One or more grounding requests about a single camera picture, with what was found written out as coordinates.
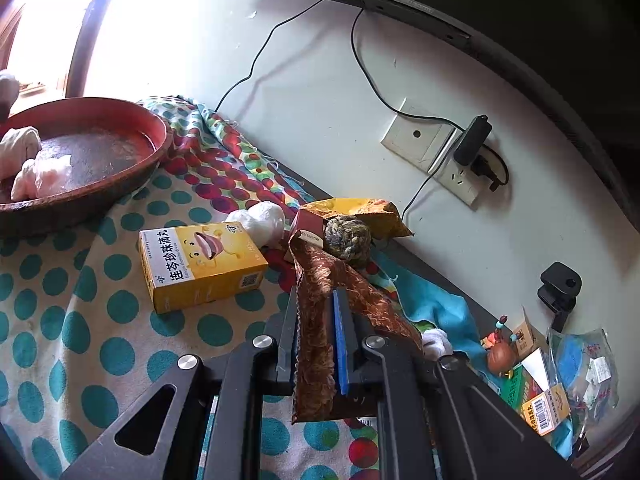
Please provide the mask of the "brown foil snack packet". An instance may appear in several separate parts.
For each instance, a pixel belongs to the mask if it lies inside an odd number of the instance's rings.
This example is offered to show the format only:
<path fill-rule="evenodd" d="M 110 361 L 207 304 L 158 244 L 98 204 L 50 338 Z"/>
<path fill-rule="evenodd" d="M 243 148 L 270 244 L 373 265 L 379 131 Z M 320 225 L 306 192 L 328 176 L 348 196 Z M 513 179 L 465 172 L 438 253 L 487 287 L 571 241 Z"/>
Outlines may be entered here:
<path fill-rule="evenodd" d="M 297 331 L 292 422 L 318 422 L 332 415 L 336 396 L 334 337 L 330 334 L 333 289 L 346 289 L 349 309 L 384 333 L 404 337 L 418 348 L 421 335 L 390 298 L 359 272 L 299 237 L 290 241 L 296 272 Z"/>

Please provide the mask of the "woven rope ball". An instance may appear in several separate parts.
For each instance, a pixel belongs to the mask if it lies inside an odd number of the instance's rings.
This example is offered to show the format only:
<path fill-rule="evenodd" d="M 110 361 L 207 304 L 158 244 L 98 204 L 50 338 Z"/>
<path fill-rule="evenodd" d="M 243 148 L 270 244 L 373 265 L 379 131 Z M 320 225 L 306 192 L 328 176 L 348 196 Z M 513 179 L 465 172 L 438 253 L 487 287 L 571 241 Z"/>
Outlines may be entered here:
<path fill-rule="evenodd" d="M 336 216 L 324 226 L 324 250 L 355 268 L 369 260 L 371 240 L 369 227 L 355 216 Z"/>

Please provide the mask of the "small red box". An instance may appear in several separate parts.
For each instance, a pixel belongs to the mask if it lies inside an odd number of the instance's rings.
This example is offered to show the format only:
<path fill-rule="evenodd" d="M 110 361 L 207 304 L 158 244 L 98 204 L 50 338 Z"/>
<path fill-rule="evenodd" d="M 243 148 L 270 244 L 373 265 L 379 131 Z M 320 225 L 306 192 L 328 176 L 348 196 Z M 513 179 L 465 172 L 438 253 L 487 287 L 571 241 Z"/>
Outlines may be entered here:
<path fill-rule="evenodd" d="M 288 263 L 293 262 L 288 245 L 291 240 L 300 237 L 306 243 L 323 248 L 324 244 L 324 221 L 323 218 L 312 211 L 300 208 L 292 222 L 291 229 L 284 233 L 284 244 L 286 252 L 284 260 Z"/>

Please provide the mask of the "yellow medicine box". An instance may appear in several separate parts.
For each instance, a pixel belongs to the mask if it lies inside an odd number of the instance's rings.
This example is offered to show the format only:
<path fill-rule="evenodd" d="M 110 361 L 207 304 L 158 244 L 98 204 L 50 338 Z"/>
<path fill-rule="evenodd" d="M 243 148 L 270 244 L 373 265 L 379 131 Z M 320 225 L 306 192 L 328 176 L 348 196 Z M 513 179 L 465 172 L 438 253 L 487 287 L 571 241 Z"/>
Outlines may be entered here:
<path fill-rule="evenodd" d="M 260 285 L 268 268 L 238 222 L 142 230 L 138 248 L 158 314 L 249 292 Z"/>

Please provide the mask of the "clear plastic wrap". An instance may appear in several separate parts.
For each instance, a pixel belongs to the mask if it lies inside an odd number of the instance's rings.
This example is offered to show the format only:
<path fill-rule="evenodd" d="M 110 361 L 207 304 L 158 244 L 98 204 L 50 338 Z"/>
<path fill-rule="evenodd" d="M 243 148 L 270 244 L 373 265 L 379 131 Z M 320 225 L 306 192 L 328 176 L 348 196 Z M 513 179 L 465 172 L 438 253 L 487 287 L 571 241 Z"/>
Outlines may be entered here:
<path fill-rule="evenodd" d="M 27 159 L 15 176 L 11 200 L 21 202 L 64 193 L 70 182 L 71 158 L 70 155 L 64 155 L 59 158 Z"/>

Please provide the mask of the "white cloth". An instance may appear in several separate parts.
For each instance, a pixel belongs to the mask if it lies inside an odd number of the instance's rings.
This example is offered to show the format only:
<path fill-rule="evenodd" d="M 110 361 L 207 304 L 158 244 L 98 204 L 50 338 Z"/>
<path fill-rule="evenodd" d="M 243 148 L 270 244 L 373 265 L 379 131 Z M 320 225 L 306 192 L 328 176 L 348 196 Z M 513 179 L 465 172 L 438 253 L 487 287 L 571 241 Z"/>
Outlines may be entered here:
<path fill-rule="evenodd" d="M 24 162 L 35 158 L 40 150 L 41 140 L 36 128 L 9 129 L 0 143 L 0 180 L 15 177 Z"/>

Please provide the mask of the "blue towel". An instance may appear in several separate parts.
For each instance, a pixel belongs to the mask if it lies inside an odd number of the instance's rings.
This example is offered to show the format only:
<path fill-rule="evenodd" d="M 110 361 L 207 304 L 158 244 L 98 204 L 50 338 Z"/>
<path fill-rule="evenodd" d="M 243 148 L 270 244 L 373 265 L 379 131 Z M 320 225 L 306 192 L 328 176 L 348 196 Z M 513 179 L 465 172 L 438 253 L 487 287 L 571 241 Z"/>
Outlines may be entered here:
<path fill-rule="evenodd" d="M 486 372 L 486 351 L 465 299 L 421 278 L 374 250 L 372 261 L 396 287 L 406 318 L 413 323 L 431 322 L 443 330 L 454 351 L 464 352 L 476 370 Z"/>

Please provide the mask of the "white sock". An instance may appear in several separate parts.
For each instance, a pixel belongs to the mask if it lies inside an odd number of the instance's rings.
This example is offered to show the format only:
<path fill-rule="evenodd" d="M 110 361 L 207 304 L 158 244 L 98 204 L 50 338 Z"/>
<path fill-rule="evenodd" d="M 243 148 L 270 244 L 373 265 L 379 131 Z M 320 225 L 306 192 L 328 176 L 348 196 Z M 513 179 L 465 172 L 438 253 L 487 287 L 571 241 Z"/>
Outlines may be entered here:
<path fill-rule="evenodd" d="M 421 335 L 422 351 L 425 359 L 436 362 L 443 356 L 452 356 L 454 349 L 450 344 L 448 336 L 440 328 L 429 328 Z"/>

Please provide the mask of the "yellow foil snack packet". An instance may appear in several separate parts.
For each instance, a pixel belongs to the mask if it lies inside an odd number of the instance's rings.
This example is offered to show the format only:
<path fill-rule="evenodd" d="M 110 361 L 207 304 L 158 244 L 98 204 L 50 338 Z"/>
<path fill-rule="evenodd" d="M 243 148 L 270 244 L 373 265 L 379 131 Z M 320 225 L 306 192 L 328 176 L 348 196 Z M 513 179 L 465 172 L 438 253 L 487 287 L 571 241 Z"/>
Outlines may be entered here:
<path fill-rule="evenodd" d="M 328 198 L 315 200 L 303 208 L 318 214 L 326 221 L 337 216 L 353 216 L 365 223 L 373 238 L 387 240 L 413 236 L 400 218 L 397 207 L 380 198 Z"/>

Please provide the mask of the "brown figurine toy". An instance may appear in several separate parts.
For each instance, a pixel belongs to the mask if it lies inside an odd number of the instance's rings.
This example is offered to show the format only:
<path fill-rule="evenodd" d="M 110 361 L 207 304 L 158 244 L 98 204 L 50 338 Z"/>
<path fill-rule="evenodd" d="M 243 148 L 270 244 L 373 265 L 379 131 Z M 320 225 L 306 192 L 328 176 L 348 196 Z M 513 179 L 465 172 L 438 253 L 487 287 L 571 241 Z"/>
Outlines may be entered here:
<path fill-rule="evenodd" d="M 487 367 L 491 374 L 498 377 L 511 378 L 513 369 L 518 362 L 516 352 L 516 335 L 506 334 L 506 315 L 500 316 L 495 322 L 495 328 L 480 340 L 480 345 L 487 353 Z"/>

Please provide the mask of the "polka dot cloth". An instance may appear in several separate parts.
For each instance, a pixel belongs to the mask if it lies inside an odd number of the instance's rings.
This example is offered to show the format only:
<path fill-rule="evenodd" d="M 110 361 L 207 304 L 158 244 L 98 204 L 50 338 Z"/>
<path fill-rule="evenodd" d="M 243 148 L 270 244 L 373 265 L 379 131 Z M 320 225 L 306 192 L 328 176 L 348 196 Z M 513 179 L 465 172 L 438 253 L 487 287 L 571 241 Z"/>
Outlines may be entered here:
<path fill-rule="evenodd" d="M 288 217 L 312 194 L 201 104 L 152 96 L 167 159 L 106 214 L 1 243 L 1 423 L 29 469 L 56 479 L 184 354 L 220 356 L 288 306 L 295 281 L 266 251 L 258 289 L 157 314 L 137 248 L 143 229 L 219 222 L 269 200 Z"/>

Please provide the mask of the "barcode small box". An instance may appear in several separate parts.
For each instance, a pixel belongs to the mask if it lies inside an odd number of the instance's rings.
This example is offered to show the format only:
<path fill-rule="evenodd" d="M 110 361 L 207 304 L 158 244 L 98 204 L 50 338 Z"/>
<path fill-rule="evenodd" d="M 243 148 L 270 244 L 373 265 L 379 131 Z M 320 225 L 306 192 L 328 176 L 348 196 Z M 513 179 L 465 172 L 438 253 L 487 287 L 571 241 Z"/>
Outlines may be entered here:
<path fill-rule="evenodd" d="M 526 401 L 522 405 L 522 415 L 529 427 L 541 437 L 550 434 L 570 416 L 564 387 L 556 384 Z"/>

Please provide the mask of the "black webcam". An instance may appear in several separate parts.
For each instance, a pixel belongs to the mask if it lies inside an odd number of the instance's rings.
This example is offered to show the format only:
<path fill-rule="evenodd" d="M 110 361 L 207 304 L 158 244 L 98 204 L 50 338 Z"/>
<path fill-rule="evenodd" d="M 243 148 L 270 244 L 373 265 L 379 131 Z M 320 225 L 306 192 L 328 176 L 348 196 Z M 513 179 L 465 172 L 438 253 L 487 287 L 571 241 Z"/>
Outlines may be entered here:
<path fill-rule="evenodd" d="M 576 307 L 582 290 L 582 278 L 566 264 L 555 261 L 541 273 L 538 298 L 552 311 L 551 329 L 562 333 L 568 317 Z"/>

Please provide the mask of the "clear plastic bag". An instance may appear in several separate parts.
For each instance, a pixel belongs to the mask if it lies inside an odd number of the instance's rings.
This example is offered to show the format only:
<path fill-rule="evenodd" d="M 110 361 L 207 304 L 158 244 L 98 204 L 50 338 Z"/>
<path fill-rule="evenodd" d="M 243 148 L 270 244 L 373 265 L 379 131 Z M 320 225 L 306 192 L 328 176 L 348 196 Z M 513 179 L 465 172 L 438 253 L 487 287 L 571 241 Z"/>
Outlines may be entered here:
<path fill-rule="evenodd" d="M 563 385 L 574 424 L 597 426 L 618 403 L 618 376 L 603 328 L 584 334 L 549 330 L 551 359 Z"/>

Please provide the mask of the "black power adapter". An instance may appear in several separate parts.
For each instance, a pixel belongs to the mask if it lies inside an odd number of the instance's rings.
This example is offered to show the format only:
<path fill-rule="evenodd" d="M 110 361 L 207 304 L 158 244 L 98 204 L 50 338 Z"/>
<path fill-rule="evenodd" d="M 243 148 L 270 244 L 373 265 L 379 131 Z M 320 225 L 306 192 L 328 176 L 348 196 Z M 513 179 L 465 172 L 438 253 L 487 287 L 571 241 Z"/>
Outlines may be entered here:
<path fill-rule="evenodd" d="M 486 115 L 476 116 L 464 130 L 454 151 L 454 161 L 462 167 L 470 166 L 491 133 L 492 125 Z"/>

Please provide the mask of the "red round tray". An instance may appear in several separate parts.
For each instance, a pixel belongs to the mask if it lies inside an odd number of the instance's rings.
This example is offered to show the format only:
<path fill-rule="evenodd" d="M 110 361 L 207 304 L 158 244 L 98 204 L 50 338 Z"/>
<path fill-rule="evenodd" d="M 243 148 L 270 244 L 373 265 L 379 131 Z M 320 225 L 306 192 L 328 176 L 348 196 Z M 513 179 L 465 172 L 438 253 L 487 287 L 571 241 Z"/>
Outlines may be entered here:
<path fill-rule="evenodd" d="M 139 104 L 107 98 L 68 98 L 23 110 L 1 132 L 34 127 L 44 159 L 70 156 L 65 192 L 14 202 L 1 185 L 1 236 L 48 234 L 83 222 L 144 185 L 171 146 L 170 128 Z"/>

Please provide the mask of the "white wall socket plate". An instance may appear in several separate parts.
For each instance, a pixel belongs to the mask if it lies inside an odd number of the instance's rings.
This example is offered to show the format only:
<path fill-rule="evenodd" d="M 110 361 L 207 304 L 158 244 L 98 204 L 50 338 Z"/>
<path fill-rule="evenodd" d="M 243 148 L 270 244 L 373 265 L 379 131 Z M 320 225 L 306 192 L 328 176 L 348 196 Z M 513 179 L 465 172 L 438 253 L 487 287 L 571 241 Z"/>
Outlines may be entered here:
<path fill-rule="evenodd" d="M 438 182 L 458 200 L 472 207 L 480 195 L 479 177 L 454 161 L 462 131 L 446 122 L 418 119 L 431 113 L 416 100 L 405 98 L 387 127 L 381 144 L 386 150 L 421 170 L 430 182 Z"/>

